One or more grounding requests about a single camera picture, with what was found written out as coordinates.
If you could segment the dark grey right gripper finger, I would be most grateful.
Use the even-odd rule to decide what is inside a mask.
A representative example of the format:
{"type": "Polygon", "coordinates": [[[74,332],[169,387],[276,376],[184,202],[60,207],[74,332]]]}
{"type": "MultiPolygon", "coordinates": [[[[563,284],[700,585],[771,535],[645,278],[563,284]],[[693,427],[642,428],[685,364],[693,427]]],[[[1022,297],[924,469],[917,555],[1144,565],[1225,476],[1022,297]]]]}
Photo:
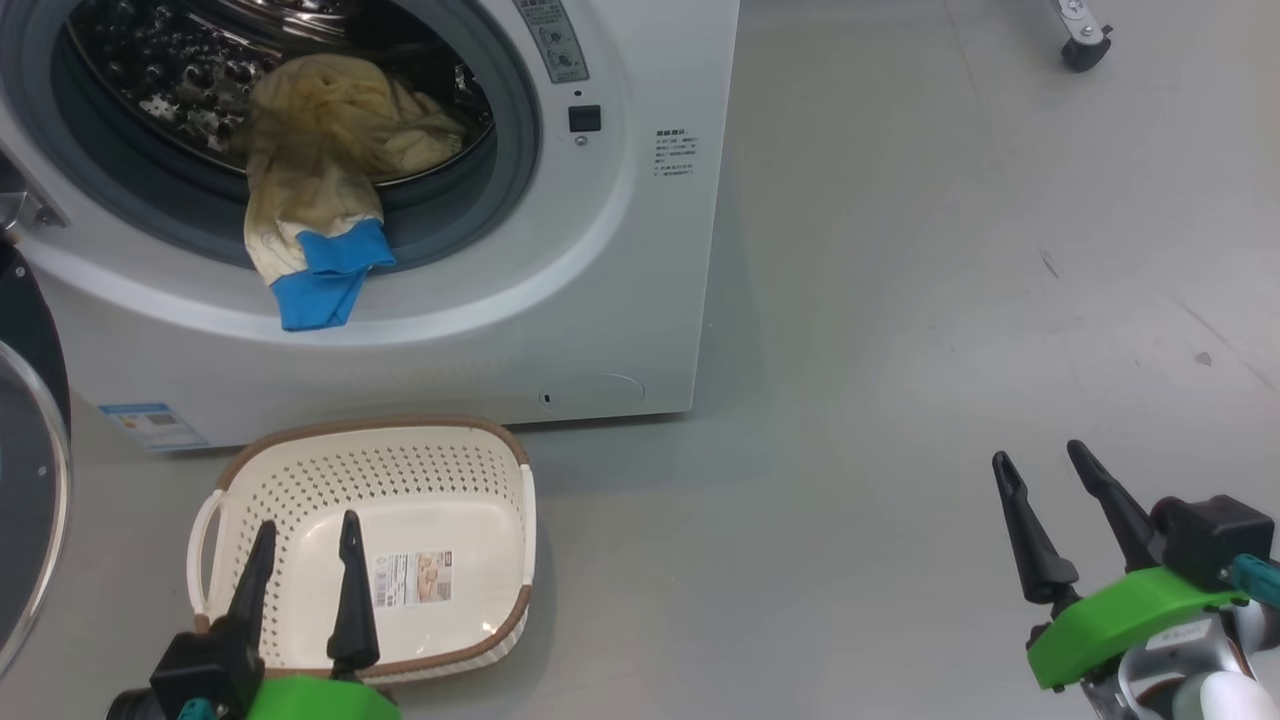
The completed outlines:
{"type": "Polygon", "coordinates": [[[1024,600],[1051,606],[1076,602],[1078,570],[1053,547],[1012,460],[998,451],[992,457],[992,469],[1024,600]]]}
{"type": "Polygon", "coordinates": [[[1161,534],[1149,514],[1080,439],[1068,456],[1089,496],[1098,501],[1125,560],[1125,573],[1161,565],[1161,534]]]}

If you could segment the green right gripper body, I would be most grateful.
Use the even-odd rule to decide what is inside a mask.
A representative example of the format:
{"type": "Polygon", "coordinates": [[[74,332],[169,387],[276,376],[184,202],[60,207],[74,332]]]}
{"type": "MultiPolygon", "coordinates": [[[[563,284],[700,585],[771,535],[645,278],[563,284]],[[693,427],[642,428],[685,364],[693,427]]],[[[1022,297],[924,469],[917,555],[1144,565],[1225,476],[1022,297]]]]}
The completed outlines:
{"type": "Polygon", "coordinates": [[[1244,603],[1235,589],[1203,591],[1167,568],[1151,568],[1065,607],[1027,651],[1041,689],[1076,684],[1111,659],[1206,609],[1244,603]]]}

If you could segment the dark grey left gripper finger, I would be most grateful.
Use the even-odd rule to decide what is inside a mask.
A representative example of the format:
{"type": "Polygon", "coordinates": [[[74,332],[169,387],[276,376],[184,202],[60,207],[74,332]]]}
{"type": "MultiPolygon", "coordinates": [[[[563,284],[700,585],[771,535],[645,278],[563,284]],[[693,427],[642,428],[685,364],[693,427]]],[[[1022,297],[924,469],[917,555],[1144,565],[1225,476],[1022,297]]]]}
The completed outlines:
{"type": "Polygon", "coordinates": [[[276,524],[262,521],[225,614],[230,626],[247,641],[260,641],[265,594],[274,573],[276,524]]]}
{"type": "Polygon", "coordinates": [[[358,514],[353,510],[344,511],[342,519],[339,559],[344,570],[326,653],[332,660],[332,676],[357,676],[375,666],[381,653],[364,534],[358,514]]]}

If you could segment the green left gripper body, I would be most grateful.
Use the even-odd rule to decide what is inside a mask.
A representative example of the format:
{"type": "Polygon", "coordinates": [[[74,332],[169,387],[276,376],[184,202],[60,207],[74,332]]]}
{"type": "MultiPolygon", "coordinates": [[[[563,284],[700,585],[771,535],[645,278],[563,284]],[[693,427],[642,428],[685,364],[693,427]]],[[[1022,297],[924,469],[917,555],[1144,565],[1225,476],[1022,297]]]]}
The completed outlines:
{"type": "Polygon", "coordinates": [[[401,708],[372,685],[320,676],[268,679],[247,716],[250,720],[402,719],[401,708]]]}

